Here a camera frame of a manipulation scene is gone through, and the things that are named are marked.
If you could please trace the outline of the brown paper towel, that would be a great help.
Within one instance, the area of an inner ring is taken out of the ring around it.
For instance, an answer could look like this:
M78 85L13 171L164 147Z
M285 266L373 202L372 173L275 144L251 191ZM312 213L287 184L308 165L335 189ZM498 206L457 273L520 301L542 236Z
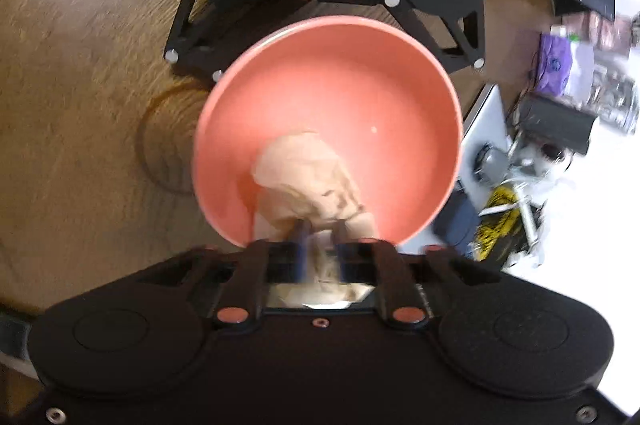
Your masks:
M352 240L377 239L380 234L340 156L316 133L283 136L258 156L252 177L258 185L255 240L282 241L299 219L311 226L310 236L303 240L309 247L303 280L273 284L271 303L281 308L345 309L363 301L373 287L340 279L333 229L341 221Z

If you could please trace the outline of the coral pink footed bowl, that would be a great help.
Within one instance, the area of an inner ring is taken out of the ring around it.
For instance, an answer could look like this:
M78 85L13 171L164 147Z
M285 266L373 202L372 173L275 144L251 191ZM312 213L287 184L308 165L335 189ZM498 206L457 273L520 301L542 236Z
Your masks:
M419 234L458 178L462 114L439 61L383 22L313 18L248 48L205 101L191 177L198 206L221 237L238 246L250 241L254 163L272 141L306 132L344 161L386 241Z

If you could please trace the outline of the yellow black box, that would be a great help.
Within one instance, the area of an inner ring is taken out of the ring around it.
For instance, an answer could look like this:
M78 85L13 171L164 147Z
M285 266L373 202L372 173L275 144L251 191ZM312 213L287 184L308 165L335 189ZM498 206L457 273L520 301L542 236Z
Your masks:
M515 205L505 212L480 216L474 246L475 259L502 266L509 255L527 247L526 233L516 203L516 194L509 186L497 187L491 193L486 208Z

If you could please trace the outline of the black power bank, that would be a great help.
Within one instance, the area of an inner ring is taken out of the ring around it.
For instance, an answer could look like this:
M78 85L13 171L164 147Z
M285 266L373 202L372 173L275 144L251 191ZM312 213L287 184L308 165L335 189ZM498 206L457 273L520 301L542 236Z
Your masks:
M516 127L543 144L585 156L597 116L540 95L527 95L516 109Z

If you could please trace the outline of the purple tissue pack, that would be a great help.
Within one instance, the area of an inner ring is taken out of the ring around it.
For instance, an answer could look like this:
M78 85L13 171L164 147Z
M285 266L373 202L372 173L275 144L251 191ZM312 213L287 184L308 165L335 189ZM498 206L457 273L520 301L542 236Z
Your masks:
M537 52L536 92L550 97L562 96L570 78L572 65L570 40L557 35L542 34Z

